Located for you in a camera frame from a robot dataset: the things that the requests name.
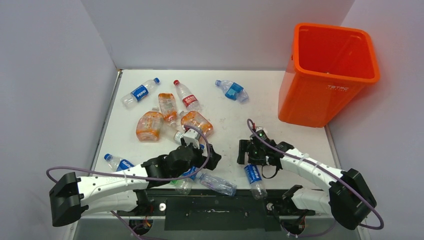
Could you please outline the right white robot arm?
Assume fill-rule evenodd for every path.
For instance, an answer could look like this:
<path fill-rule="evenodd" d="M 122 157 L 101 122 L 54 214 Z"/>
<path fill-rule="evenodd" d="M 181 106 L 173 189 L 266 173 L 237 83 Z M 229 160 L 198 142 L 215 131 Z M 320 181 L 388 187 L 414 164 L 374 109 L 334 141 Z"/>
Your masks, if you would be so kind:
<path fill-rule="evenodd" d="M 283 209 L 289 214 L 301 210 L 332 215 L 337 223 L 354 230 L 370 213 L 376 212 L 377 201 L 362 174 L 351 168 L 328 166 L 302 153 L 287 142 L 276 143 L 266 135 L 241 139 L 237 163 L 245 166 L 250 184 L 259 180 L 255 166 L 274 166 L 311 182 L 318 189 L 294 185 L 282 195 Z"/>

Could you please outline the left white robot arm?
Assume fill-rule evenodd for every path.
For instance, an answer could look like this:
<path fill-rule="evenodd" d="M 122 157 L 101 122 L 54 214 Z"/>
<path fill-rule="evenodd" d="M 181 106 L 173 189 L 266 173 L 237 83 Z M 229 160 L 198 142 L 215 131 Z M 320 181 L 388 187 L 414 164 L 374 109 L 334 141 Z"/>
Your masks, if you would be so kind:
<path fill-rule="evenodd" d="M 124 211 L 144 215 L 149 201 L 138 191 L 159 187 L 179 178 L 192 167 L 214 170 L 222 156 L 212 145 L 204 151 L 193 144 L 181 145 L 168 154 L 113 173 L 92 176 L 64 174 L 49 191 L 53 227 L 63 227 L 93 213 Z"/>

